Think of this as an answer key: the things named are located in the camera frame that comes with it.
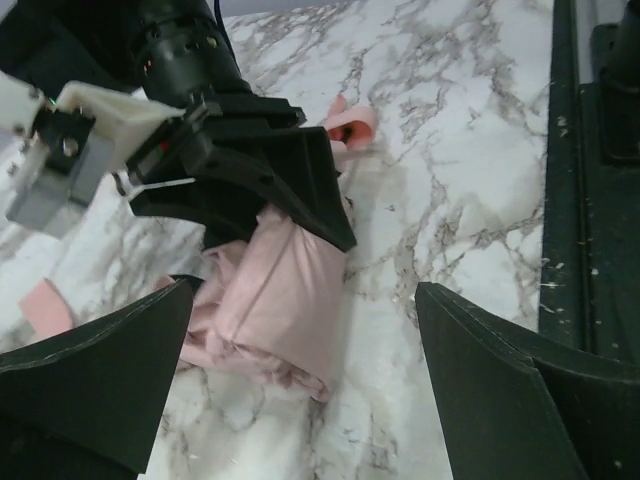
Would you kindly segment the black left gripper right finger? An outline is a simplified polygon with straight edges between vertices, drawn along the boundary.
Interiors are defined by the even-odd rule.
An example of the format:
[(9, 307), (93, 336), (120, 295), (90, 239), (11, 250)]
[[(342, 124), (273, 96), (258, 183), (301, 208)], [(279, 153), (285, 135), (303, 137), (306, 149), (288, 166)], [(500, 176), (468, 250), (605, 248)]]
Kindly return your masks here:
[(638, 477), (636, 366), (552, 341), (437, 283), (420, 283), (415, 303), (455, 478)]

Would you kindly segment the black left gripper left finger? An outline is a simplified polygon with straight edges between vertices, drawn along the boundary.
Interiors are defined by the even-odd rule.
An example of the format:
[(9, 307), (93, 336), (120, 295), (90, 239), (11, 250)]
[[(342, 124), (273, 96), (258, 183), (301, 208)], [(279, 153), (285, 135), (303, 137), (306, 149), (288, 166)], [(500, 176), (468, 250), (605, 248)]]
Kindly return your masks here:
[(2, 473), (145, 473), (191, 311), (180, 280), (2, 354)]

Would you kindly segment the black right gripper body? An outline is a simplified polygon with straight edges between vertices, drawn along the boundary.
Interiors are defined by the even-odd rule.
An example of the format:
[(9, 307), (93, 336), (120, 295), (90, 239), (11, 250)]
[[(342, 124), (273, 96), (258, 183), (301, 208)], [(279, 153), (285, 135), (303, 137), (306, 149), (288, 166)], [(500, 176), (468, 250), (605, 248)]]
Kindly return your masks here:
[(127, 159), (124, 195), (156, 183), (183, 181), (190, 176), (177, 173), (191, 168), (195, 154), (215, 146), (229, 148), (255, 146), (256, 137), (280, 129), (298, 127), (305, 121), (300, 107), (283, 98), (256, 94), (215, 94), (192, 96), (186, 111), (162, 121), (147, 140)]

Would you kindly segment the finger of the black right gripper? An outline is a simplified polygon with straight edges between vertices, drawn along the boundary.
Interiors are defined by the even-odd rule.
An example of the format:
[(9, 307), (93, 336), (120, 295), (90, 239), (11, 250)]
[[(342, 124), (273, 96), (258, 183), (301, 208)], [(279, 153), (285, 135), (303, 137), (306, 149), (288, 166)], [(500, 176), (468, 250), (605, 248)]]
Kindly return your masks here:
[(226, 182), (194, 182), (144, 190), (130, 201), (138, 217), (187, 220), (205, 227), (204, 245), (248, 242), (265, 202), (243, 187)]
[(212, 160), (214, 176), (248, 188), (340, 251), (347, 252), (357, 244), (323, 128), (216, 139)]

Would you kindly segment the pink folding umbrella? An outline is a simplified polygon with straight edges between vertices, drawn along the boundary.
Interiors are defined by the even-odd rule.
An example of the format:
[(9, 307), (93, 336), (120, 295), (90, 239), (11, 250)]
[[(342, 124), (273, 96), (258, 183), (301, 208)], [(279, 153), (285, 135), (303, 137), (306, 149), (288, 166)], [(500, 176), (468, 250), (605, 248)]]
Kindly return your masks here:
[(205, 250), (178, 369), (213, 368), (329, 399), (347, 255), (272, 205), (247, 242)]

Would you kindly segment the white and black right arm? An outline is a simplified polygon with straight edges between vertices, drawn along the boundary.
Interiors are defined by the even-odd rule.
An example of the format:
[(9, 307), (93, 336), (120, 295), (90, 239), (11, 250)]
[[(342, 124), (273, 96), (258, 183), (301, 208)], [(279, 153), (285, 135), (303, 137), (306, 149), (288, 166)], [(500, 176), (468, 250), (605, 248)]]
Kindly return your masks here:
[(26, 160), (6, 216), (64, 236), (113, 175), (138, 217), (248, 240), (267, 205), (356, 243), (328, 133), (242, 78), (217, 3), (18, 1), (1, 17), (1, 127)]

